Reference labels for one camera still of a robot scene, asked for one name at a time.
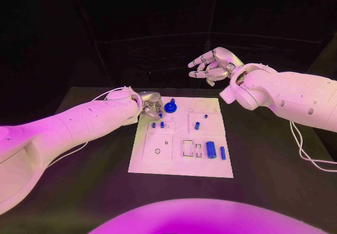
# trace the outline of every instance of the table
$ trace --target table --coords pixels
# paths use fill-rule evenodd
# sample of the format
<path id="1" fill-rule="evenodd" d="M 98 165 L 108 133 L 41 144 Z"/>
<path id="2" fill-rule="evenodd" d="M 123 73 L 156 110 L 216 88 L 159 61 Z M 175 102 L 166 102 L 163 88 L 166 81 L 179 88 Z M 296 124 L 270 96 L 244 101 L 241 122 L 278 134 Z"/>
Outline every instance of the table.
<path id="1" fill-rule="evenodd" d="M 71 88 L 58 113 L 110 88 Z M 219 98 L 234 178 L 129 173 L 137 124 L 123 126 L 64 158 L 19 205 L 0 216 L 0 232 L 87 233 L 129 210 L 179 198 L 215 198 L 270 209 L 337 233 L 337 174 L 299 156 L 290 123 L 260 107 L 228 105 L 221 90 L 136 89 L 163 96 Z M 299 125 L 304 149 L 332 160 L 313 128 Z"/>

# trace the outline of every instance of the blue cylinder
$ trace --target blue cylinder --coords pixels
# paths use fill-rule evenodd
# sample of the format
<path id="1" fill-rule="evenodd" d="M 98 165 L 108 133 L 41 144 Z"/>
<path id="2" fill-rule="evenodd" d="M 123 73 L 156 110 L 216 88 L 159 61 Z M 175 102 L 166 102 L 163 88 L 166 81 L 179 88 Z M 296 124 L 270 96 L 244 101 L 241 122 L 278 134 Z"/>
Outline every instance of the blue cylinder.
<path id="1" fill-rule="evenodd" d="M 195 126 L 195 129 L 199 130 L 199 127 L 201 127 L 201 123 L 196 122 L 196 126 Z"/>
<path id="2" fill-rule="evenodd" d="M 165 110 L 168 113 L 173 113 L 178 110 L 178 105 L 175 99 L 165 105 Z"/>
<path id="3" fill-rule="evenodd" d="M 216 158 L 215 142 L 212 142 L 212 141 L 206 142 L 206 150 L 208 150 L 208 157 L 209 158 Z"/>
<path id="4" fill-rule="evenodd" d="M 227 155 L 225 155 L 225 147 L 224 146 L 221 147 L 221 152 L 222 152 L 222 160 L 225 160 L 227 159 Z"/>

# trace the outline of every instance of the cable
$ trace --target cable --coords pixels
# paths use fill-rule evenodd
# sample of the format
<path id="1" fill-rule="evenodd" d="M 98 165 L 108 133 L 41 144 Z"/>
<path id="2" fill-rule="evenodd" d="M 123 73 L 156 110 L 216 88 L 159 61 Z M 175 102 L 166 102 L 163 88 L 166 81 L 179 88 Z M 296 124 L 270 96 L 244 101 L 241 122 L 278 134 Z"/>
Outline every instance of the cable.
<path id="1" fill-rule="evenodd" d="M 110 91 L 107 91 L 104 94 L 108 94 L 110 92 L 113 92 L 113 91 L 116 91 L 116 90 L 119 90 L 119 89 L 129 89 L 127 87 L 120 87 L 120 88 L 116 88 L 116 89 L 113 89 L 113 90 L 110 90 Z M 93 99 L 93 101 L 95 101 L 104 94 L 101 94 L 98 97 L 95 97 L 94 99 Z M 85 145 L 88 144 L 88 142 L 84 144 L 84 146 L 81 147 L 81 148 L 78 148 L 74 152 L 71 152 L 71 153 L 68 153 L 67 155 L 64 155 L 57 161 L 54 161 L 49 165 L 48 165 L 48 168 L 59 161 L 59 160 L 62 160 L 68 155 L 71 155 L 72 153 L 75 153 L 78 150 L 81 150 L 84 147 L 85 147 Z"/>
<path id="2" fill-rule="evenodd" d="M 299 142 L 297 135 L 296 135 L 296 133 L 294 133 L 293 127 L 296 128 L 297 133 L 299 133 L 299 135 L 300 135 L 300 142 Z M 314 166 L 316 166 L 320 170 L 323 170 L 323 171 L 326 171 L 326 172 L 337 172 L 337 170 L 329 170 L 329 169 L 322 168 L 322 167 L 317 165 L 317 163 L 316 163 L 316 162 L 324 162 L 324 163 L 330 163 L 330 164 L 337 164 L 337 162 L 312 159 L 312 157 L 310 157 L 309 154 L 306 153 L 306 151 L 304 151 L 304 149 L 303 149 L 303 144 L 304 144 L 303 134 L 301 134 L 301 132 L 300 132 L 297 126 L 296 126 L 296 123 L 294 123 L 293 121 L 290 122 L 290 129 L 291 129 L 291 132 L 293 132 L 296 141 L 297 141 L 297 145 L 299 145 L 299 147 L 300 147 L 299 153 L 300 153 L 301 158 L 303 158 L 304 160 L 307 160 L 307 161 L 312 161 L 312 163 L 314 164 Z"/>
<path id="3" fill-rule="evenodd" d="M 48 165 L 48 168 L 59 161 L 62 160 L 68 155 L 71 155 L 72 153 L 75 153 L 78 150 L 81 150 L 85 145 L 88 144 L 88 142 L 84 144 L 84 146 L 81 148 L 78 148 L 74 152 L 68 153 L 67 155 L 64 155 L 57 161 L 54 161 L 49 165 Z"/>

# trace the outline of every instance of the white board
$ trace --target white board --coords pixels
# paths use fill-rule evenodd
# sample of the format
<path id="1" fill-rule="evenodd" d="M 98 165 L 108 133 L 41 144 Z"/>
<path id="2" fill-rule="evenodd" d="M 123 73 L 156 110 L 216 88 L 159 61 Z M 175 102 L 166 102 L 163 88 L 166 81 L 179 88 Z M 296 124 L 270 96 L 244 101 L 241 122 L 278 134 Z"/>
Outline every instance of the white board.
<path id="1" fill-rule="evenodd" d="M 165 128 L 160 126 L 162 121 L 140 116 L 129 172 L 234 178 L 218 98 L 162 98 L 165 104 L 175 98 L 178 110 L 165 113 Z M 195 129 L 196 122 L 201 123 L 199 130 Z M 208 157 L 209 141 L 215 142 L 216 158 Z"/>

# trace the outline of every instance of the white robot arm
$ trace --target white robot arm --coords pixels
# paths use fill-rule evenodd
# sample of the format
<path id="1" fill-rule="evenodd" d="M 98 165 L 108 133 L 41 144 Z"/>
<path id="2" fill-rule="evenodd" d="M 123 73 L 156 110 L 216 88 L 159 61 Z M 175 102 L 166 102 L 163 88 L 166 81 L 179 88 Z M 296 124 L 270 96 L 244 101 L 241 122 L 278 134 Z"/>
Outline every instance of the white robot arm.
<path id="1" fill-rule="evenodd" d="M 0 214 L 34 189 L 54 159 L 80 144 L 103 137 L 120 126 L 137 123 L 139 115 L 162 118 L 159 93 L 131 88 L 108 91 L 104 100 L 19 126 L 0 127 Z"/>
<path id="2" fill-rule="evenodd" d="M 296 72 L 278 73 L 268 65 L 245 65 L 222 47 L 204 54 L 189 67 L 198 64 L 191 77 L 206 78 L 212 86 L 215 81 L 231 78 L 221 92 L 228 104 L 237 100 L 250 110 L 267 106 L 290 121 L 337 132 L 337 81 Z"/>

